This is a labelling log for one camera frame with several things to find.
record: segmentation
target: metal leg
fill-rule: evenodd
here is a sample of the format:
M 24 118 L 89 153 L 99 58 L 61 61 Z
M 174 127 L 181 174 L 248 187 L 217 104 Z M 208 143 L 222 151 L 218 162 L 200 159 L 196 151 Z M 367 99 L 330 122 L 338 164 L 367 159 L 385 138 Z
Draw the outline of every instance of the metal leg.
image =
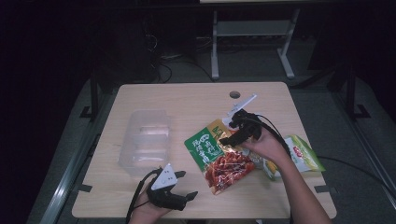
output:
M 218 65 L 218 12 L 213 13 L 213 48 L 212 48 L 212 78 L 219 79 L 219 65 Z
M 282 62 L 283 68 L 285 69 L 286 76 L 290 79 L 294 78 L 293 70 L 291 69 L 289 60 L 286 56 L 288 52 L 289 44 L 291 41 L 291 37 L 293 36 L 294 28 L 297 23 L 298 14 L 300 13 L 300 9 L 297 8 L 293 12 L 293 16 L 291 18 L 288 31 L 286 33 L 286 42 L 283 45 L 282 49 L 277 49 L 277 54 L 279 55 L 280 61 Z

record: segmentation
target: snack bag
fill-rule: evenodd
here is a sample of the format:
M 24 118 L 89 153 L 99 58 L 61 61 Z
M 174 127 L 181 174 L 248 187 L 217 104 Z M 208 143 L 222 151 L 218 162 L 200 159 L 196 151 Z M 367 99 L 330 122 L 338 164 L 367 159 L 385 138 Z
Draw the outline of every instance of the snack bag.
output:
M 240 148 L 225 147 L 219 142 L 229 136 L 231 133 L 221 119 L 216 119 L 184 142 L 215 195 L 255 169 Z
M 288 144 L 291 159 L 300 172 L 325 171 L 314 150 L 302 138 L 297 135 L 288 135 L 285 137 L 285 142 Z M 262 159 L 262 167 L 271 180 L 280 177 L 280 173 L 273 162 Z

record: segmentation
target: person's right hand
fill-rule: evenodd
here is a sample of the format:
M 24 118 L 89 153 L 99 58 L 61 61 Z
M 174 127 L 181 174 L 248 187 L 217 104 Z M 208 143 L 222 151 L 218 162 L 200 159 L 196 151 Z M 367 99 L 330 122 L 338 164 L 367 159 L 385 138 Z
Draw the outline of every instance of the person's right hand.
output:
M 277 164 L 278 161 L 289 157 L 286 150 L 276 140 L 276 138 L 264 128 L 262 128 L 262 135 L 259 139 L 247 140 L 240 146 L 256 152 L 261 157 L 272 161 L 275 164 Z

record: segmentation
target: plastic container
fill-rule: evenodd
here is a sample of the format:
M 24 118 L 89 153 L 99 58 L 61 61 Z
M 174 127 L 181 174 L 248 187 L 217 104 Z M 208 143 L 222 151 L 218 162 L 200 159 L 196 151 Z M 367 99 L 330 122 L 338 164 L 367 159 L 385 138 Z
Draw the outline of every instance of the plastic container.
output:
M 136 110 L 130 117 L 119 165 L 130 176 L 145 176 L 168 163 L 170 119 L 165 110 Z

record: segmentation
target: table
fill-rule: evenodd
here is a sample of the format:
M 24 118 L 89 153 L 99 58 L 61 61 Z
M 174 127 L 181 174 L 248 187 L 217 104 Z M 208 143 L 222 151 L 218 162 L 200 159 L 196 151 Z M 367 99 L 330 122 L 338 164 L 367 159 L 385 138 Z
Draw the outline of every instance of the table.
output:
M 231 91 L 241 97 L 233 99 Z M 72 213 L 75 217 L 125 217 L 140 178 L 130 177 L 117 163 L 128 119 L 138 109 L 165 109 L 171 119 L 169 159 L 175 171 L 184 170 L 172 192 L 185 195 L 198 190 L 184 211 L 173 211 L 164 218 L 288 218 L 290 207 L 281 179 L 270 181 L 255 170 L 219 195 L 213 195 L 184 146 L 184 141 L 202 130 L 252 93 L 258 96 L 245 107 L 261 113 L 283 134 L 298 134 L 309 144 L 303 124 L 288 87 L 281 82 L 189 83 L 124 85 L 120 88 L 106 126 L 92 157 Z M 330 217 L 336 210 L 329 192 L 316 193 L 314 186 L 325 185 L 321 173 L 303 173 Z

